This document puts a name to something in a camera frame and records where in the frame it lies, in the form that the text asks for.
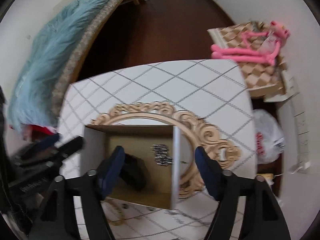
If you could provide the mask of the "white patterned tablecloth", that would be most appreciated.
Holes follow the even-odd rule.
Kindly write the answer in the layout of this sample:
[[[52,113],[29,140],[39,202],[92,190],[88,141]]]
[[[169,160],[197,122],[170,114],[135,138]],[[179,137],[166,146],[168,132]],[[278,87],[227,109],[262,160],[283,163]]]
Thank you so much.
[[[116,146],[135,156],[147,186],[122,180],[101,205],[116,239],[204,239],[217,209],[194,162],[202,146],[222,168],[257,172],[251,100],[239,66],[227,60],[149,63],[69,85],[58,132],[84,149],[62,174],[97,168]]]

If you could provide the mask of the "white plastic bag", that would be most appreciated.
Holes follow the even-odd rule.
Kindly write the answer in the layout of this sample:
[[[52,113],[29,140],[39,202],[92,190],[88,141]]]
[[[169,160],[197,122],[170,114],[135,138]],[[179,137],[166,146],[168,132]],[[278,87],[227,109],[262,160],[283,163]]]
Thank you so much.
[[[277,120],[263,109],[253,111],[258,164],[276,161],[284,151],[284,134]]]

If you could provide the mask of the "pink panther plush toy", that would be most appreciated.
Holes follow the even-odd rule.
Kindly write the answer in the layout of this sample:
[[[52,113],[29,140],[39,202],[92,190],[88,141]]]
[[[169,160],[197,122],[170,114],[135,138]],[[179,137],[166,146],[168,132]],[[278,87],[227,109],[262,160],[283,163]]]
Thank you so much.
[[[290,31],[279,22],[247,22],[208,30],[214,39],[212,59],[229,59],[237,63],[258,63],[275,66]]]

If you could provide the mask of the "brown checkered cushion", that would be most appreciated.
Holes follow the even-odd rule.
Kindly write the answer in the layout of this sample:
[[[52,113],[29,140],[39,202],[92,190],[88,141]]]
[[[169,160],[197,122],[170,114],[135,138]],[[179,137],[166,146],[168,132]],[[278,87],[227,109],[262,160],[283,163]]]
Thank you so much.
[[[284,74],[287,65],[281,49],[290,31],[284,24],[250,21],[207,31],[213,40],[212,59],[236,62],[251,97],[286,93]]]

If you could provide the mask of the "red bed sheet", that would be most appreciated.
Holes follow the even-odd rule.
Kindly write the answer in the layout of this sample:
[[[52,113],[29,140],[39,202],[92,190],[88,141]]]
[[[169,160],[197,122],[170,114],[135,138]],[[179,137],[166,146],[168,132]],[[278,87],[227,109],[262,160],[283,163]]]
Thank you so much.
[[[55,128],[37,125],[22,125],[20,131],[15,129],[12,125],[9,125],[9,128],[17,132],[19,138],[24,141],[36,141],[56,134]]]

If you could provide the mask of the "white wall socket strip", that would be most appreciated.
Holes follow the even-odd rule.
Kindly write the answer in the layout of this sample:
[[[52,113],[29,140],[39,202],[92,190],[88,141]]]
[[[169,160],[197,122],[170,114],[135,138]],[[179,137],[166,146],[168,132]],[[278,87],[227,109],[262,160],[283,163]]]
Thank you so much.
[[[282,71],[281,77],[285,88],[284,109],[280,111],[281,124],[286,139],[286,161],[290,174],[307,174],[310,170],[309,128],[306,122],[306,109],[303,95],[296,79]]]

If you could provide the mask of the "tissue pack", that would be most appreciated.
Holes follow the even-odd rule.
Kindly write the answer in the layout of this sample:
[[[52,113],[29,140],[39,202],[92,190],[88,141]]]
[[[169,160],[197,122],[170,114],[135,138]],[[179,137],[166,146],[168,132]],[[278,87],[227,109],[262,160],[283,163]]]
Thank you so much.
[[[274,174],[272,173],[264,173],[262,174],[266,182],[268,183],[269,186],[272,186],[274,184]]]

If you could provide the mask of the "white cardboard box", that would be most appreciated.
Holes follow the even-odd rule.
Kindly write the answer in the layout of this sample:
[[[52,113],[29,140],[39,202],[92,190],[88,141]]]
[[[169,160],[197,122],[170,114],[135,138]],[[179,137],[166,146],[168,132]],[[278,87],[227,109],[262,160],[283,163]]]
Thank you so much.
[[[178,127],[87,125],[83,139],[81,174],[97,172],[100,163],[111,156],[116,146],[124,149],[124,165],[107,197],[159,209],[175,208],[180,180],[194,154],[187,136]]]

